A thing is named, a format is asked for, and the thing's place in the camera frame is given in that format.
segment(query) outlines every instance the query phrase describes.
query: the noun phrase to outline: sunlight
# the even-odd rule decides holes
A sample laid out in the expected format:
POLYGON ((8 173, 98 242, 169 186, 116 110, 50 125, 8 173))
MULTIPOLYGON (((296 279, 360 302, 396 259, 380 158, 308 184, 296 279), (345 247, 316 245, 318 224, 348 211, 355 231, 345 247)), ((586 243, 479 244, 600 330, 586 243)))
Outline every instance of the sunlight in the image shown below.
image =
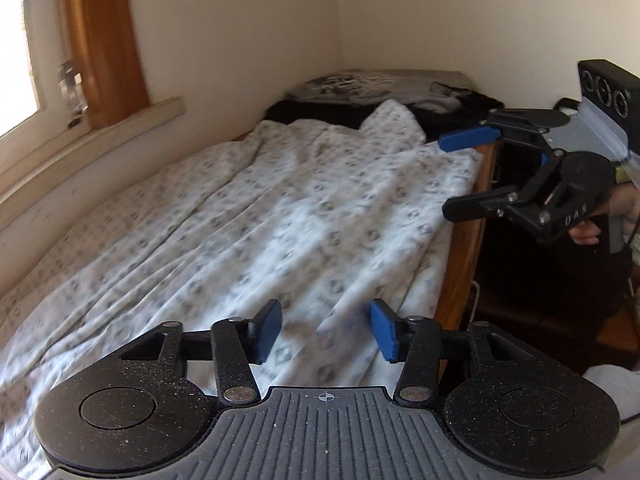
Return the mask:
POLYGON ((0 0, 0 135, 38 111, 22 0, 0 0))

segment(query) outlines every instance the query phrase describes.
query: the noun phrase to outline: crosshair marking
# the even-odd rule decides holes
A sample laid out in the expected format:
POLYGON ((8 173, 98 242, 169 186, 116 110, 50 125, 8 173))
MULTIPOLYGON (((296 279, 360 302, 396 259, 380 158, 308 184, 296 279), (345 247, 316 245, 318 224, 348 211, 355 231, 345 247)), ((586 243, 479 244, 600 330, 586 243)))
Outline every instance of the crosshair marking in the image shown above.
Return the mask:
POLYGON ((328 404, 329 402, 337 398, 338 397, 336 397, 334 394, 330 394, 329 392, 325 392, 324 394, 320 394, 316 397, 316 399, 322 400, 322 402, 324 402, 325 404, 328 404))

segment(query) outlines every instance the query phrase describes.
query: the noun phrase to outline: white cable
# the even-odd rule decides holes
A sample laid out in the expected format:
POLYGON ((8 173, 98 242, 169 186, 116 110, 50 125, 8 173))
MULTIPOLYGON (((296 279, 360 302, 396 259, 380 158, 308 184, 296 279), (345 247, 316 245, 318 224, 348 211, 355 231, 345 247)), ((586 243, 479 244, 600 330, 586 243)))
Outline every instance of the white cable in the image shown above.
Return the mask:
POLYGON ((471 282, 471 287, 473 287, 476 290, 476 298, 474 299, 474 306, 471 308, 471 316, 469 317, 469 323, 466 326, 467 330, 469 329, 471 324, 474 322, 474 319, 476 318, 476 310, 478 309, 478 303, 480 301, 480 284, 475 280, 473 280, 471 282))

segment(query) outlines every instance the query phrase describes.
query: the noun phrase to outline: window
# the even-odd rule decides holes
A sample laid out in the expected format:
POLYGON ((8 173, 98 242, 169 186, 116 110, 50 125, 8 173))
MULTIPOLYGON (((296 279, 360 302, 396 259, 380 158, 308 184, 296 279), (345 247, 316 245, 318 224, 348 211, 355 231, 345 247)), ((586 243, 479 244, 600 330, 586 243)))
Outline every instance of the window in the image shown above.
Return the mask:
POLYGON ((22 1, 0 0, 0 136, 38 111, 22 1))
POLYGON ((59 0, 4 1, 8 7, 2 6, 0 27, 6 27, 8 35, 2 31, 0 49, 12 51, 8 57, 3 54, 9 61, 3 63, 0 92, 0 190, 15 182, 16 164, 29 158, 33 168, 60 149, 53 142, 46 153, 32 155, 62 133, 70 136, 68 124, 73 119, 58 85, 58 67, 67 57, 59 0), (5 78, 8 70, 11 77, 5 78))

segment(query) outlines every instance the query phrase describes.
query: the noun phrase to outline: white bedsheet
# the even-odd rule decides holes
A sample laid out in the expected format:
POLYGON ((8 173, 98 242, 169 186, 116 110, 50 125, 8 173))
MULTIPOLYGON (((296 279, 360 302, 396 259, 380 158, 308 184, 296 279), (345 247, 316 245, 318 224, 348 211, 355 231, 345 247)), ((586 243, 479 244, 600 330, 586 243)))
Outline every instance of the white bedsheet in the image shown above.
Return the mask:
MULTIPOLYGON (((389 101, 357 132, 265 121, 120 193, 84 218, 0 300, 0 462, 49 469, 33 432, 56 384, 165 320, 205 330, 279 298, 284 326, 254 373, 272 384, 392 387, 367 300, 432 316, 449 252, 443 202, 480 156, 423 145, 389 101)), ((189 378, 213 391, 210 364, 189 378)))

